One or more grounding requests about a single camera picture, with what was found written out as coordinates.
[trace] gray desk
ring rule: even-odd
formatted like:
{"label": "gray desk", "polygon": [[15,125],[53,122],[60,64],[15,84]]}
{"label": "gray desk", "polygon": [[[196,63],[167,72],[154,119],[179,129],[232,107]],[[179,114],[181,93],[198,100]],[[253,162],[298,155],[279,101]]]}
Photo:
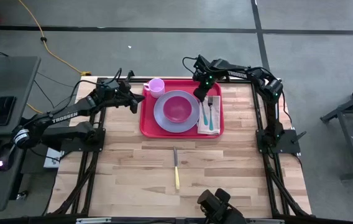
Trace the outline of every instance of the gray desk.
{"label": "gray desk", "polygon": [[[37,57],[0,57],[0,96],[17,97],[9,124],[0,127],[2,143],[9,142],[11,131],[22,117],[39,64]],[[15,196],[21,183],[25,151],[16,149],[14,153],[14,165],[0,172],[0,211],[5,209],[10,197]]]}
{"label": "gray desk", "polygon": [[38,57],[0,57],[0,96],[16,97],[11,120],[0,126],[0,135],[11,134],[19,124],[39,64]]}

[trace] utensil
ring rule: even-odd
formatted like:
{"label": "utensil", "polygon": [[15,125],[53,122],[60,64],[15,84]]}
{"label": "utensil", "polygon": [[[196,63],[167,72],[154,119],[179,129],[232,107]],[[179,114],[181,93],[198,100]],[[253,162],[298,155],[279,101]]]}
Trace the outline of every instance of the utensil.
{"label": "utensil", "polygon": [[178,154],[175,146],[174,146],[174,166],[175,166],[175,188],[179,190],[180,184],[179,184],[179,173],[178,173]]}
{"label": "utensil", "polygon": [[163,107],[166,118],[175,123],[185,122],[191,114],[190,102],[182,96],[169,98]]}
{"label": "utensil", "polygon": [[[169,98],[173,96],[182,96],[190,102],[191,114],[185,122],[174,123],[170,121],[168,118],[166,118],[164,115],[164,112],[163,112],[164,104]],[[154,118],[156,120],[156,123],[161,128],[171,133],[182,133],[191,129],[194,125],[196,125],[200,116],[199,103],[197,102],[197,99],[191,94],[189,94],[188,92],[181,91],[181,90],[173,90],[173,91],[166,92],[159,99],[157,99],[154,105],[153,113],[154,113]]]}
{"label": "utensil", "polygon": [[203,120],[204,120],[204,125],[207,126],[208,125],[208,120],[207,120],[207,116],[206,116],[206,113],[204,111],[204,104],[203,103],[200,103],[201,104],[201,107],[203,109]]}
{"label": "utensil", "polygon": [[209,130],[212,131],[214,130],[214,125],[213,125],[213,96],[208,97],[208,107],[209,107]]}
{"label": "utensil", "polygon": [[164,86],[164,81],[161,78],[153,78],[149,83],[144,83],[144,89],[149,91],[154,98],[159,98],[164,95]]}

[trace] purple plate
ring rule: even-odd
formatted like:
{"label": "purple plate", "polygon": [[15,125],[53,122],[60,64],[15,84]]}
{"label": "purple plate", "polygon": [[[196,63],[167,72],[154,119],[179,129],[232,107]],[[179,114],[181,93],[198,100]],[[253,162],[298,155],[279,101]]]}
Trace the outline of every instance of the purple plate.
{"label": "purple plate", "polygon": [[[175,123],[170,121],[163,112],[163,108],[165,102],[168,101],[171,97],[174,96],[181,96],[187,99],[191,105],[191,114],[185,122],[182,123]],[[181,90],[174,90],[166,92],[162,95],[154,105],[154,118],[157,124],[166,131],[171,133],[182,133],[189,129],[191,129],[194,125],[196,125],[197,121],[199,120],[200,111],[199,111],[199,103],[197,99],[189,94],[188,92],[181,91]]]}

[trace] white napkin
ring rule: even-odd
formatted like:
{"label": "white napkin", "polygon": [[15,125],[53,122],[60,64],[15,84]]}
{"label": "white napkin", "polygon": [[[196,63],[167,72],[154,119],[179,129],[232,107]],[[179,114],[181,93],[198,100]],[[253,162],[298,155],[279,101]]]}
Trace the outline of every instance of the white napkin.
{"label": "white napkin", "polygon": [[[206,113],[208,125],[204,125],[204,115],[203,115],[203,106],[204,112]],[[217,135],[221,132],[221,97],[220,96],[213,96],[213,105],[211,107],[212,110],[212,117],[213,120],[213,130],[209,129],[209,106],[208,106],[208,96],[203,101],[203,104],[200,103],[200,117],[198,123],[198,130],[199,134],[210,134],[210,135]]]}

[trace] smartphone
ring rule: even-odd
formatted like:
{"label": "smartphone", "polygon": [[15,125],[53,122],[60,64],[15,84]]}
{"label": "smartphone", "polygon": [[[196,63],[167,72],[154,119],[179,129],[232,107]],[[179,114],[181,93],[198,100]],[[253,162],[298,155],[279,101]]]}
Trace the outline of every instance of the smartphone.
{"label": "smartphone", "polygon": [[0,97],[0,126],[8,125],[14,109],[15,101],[15,96]]}

